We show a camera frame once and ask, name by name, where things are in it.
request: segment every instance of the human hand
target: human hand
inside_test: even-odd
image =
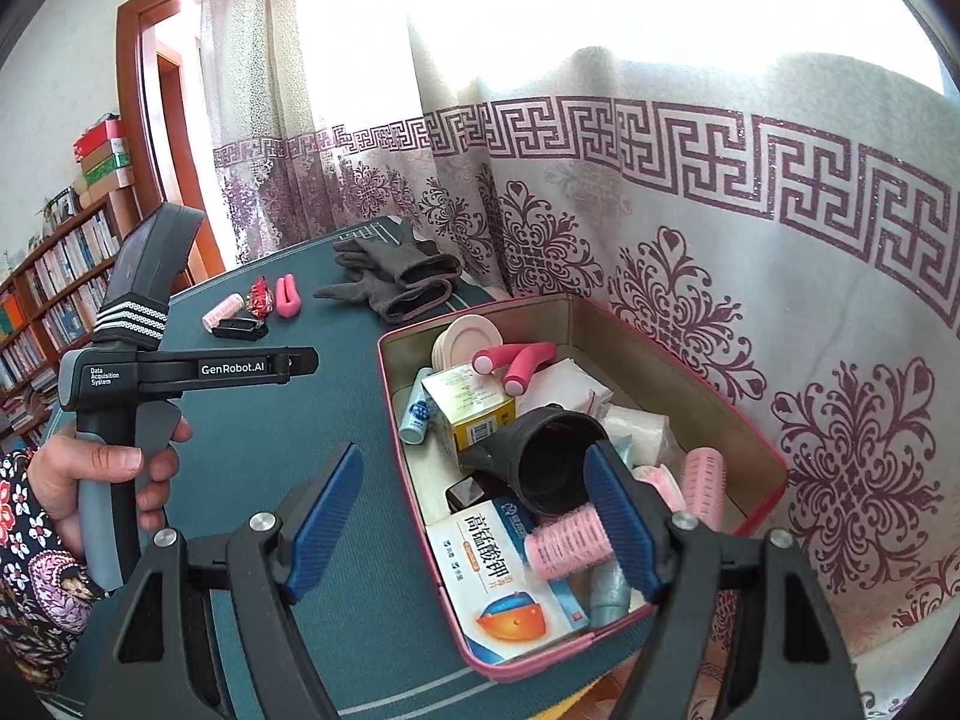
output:
[[[185,442],[192,435],[189,423],[181,418],[173,440]],[[158,452],[147,460],[147,468],[151,480],[137,491],[136,504],[140,509],[141,528],[155,531],[166,524],[162,509],[170,498],[170,480],[179,471],[176,450],[168,446]],[[27,479],[37,503],[53,522],[64,548],[79,558],[83,555],[83,538],[80,537],[77,512],[78,480],[128,482],[136,479],[141,469],[143,457],[139,449],[77,439],[76,425],[71,422],[35,452],[27,467]]]

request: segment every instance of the purple geometric border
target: purple geometric border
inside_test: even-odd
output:
[[[437,157],[483,148],[498,159],[582,159],[627,181],[776,221],[837,247],[918,295],[954,327],[960,307],[958,197],[895,156],[824,130],[724,108],[602,97],[458,105],[346,132],[214,151],[217,167],[337,148]]]

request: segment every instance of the gray glove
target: gray glove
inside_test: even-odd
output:
[[[333,250],[339,253],[335,259],[340,265],[365,269],[375,266],[405,289],[431,279],[452,281],[463,272],[460,260],[452,254],[424,254],[416,245],[413,226],[407,220],[400,223],[400,245],[396,247],[385,241],[350,238],[335,242]],[[344,261],[345,254],[352,256]],[[355,259],[353,255],[357,254],[365,258]]]
[[[453,286],[446,279],[428,279],[409,289],[401,288],[387,274],[367,269],[348,269],[352,281],[314,290],[314,298],[333,298],[347,303],[368,303],[387,324],[401,324],[439,306],[450,297]]]

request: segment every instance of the blue tube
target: blue tube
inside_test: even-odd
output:
[[[403,418],[400,420],[400,428],[397,434],[400,434],[400,440],[410,445],[424,443],[426,436],[426,426],[430,423],[430,402],[429,395],[424,390],[422,382],[427,376],[434,372],[432,367],[421,367],[416,372],[414,380],[414,389],[410,391],[410,399],[407,400],[407,408],[403,410]]]
[[[593,567],[590,573],[590,627],[603,628],[626,616],[630,611],[630,584],[620,564],[606,560]]]

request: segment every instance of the black funnel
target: black funnel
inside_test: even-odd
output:
[[[541,406],[467,447],[457,459],[461,469],[502,479],[534,514],[566,514],[587,503],[584,455],[606,438],[592,416]]]

